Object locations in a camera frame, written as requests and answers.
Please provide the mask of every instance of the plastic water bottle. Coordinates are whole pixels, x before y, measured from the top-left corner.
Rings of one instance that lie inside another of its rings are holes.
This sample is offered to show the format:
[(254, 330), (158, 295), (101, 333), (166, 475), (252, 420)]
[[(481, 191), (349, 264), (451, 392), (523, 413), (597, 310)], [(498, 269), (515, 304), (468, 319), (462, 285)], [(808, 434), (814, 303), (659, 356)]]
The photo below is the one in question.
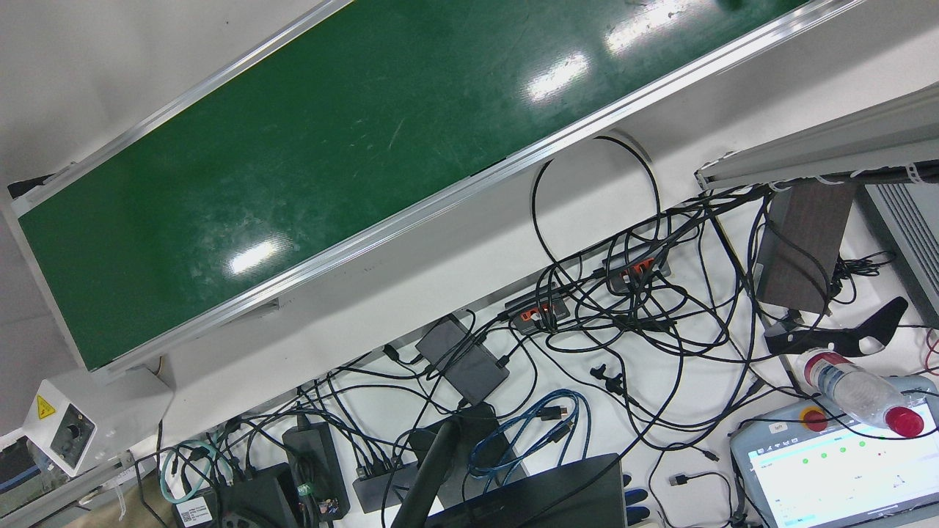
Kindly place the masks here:
[(811, 349), (795, 360), (809, 385), (862, 424), (888, 428), (902, 437), (923, 432), (923, 418), (887, 380), (830, 349)]

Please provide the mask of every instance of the teal cable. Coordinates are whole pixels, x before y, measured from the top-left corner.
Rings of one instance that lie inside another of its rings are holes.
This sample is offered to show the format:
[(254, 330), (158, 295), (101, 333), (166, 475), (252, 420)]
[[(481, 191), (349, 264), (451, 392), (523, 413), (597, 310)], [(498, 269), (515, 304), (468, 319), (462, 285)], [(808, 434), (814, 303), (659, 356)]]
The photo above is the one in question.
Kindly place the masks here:
[[(207, 465), (202, 470), (203, 474), (207, 474), (211, 470), (212, 459), (216, 458), (225, 463), (224, 467), (228, 468), (228, 478), (234, 479), (233, 470), (232, 467), (228, 464), (228, 460), (221, 457), (219, 451), (208, 443), (202, 442), (201, 440), (188, 440), (186, 442), (180, 443), (179, 445), (195, 445), (196, 447), (202, 447), (208, 451), (210, 459), (207, 460)], [(200, 474), (199, 481), (194, 486), (192, 486), (192, 489), (189, 491), (189, 493), (186, 493), (186, 495), (181, 499), (177, 499), (173, 496), (172, 493), (170, 493), (169, 488), (166, 486), (166, 469), (169, 467), (169, 464), (170, 457), (164, 458), (163, 465), (160, 467), (160, 493), (162, 493), (163, 499), (166, 499), (166, 502), (170, 503), (171, 505), (180, 505), (186, 501), (189, 501), (192, 497), (195, 496), (195, 494), (199, 491), (199, 487), (201, 487), (202, 484), (206, 481), (206, 478)], [(185, 465), (183, 466), (182, 471), (186, 471)]]

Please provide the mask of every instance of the green conveyor belt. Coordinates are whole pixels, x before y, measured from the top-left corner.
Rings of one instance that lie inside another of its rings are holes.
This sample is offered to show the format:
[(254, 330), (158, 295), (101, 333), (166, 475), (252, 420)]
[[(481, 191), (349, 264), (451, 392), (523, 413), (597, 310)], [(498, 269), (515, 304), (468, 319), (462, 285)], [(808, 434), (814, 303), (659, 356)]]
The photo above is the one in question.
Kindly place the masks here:
[(23, 230), (98, 368), (800, 4), (354, 2)]

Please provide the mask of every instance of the red bottle cap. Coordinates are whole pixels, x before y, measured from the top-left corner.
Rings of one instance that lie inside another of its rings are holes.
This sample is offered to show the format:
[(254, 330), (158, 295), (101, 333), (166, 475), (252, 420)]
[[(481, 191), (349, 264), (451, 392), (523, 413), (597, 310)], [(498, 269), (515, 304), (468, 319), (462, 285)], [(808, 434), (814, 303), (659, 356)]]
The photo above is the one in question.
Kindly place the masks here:
[(905, 407), (894, 407), (884, 416), (886, 426), (905, 438), (913, 438), (923, 432), (923, 418), (916, 411)]

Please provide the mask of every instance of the bottle label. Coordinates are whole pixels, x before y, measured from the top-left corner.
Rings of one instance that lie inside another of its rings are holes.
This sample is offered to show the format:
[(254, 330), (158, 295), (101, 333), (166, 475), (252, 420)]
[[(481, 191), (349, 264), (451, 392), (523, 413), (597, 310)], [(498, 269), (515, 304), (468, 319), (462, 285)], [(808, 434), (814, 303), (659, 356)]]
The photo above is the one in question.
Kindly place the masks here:
[(835, 385), (849, 372), (861, 370), (835, 352), (822, 352), (806, 364), (806, 380), (824, 395), (831, 395)]

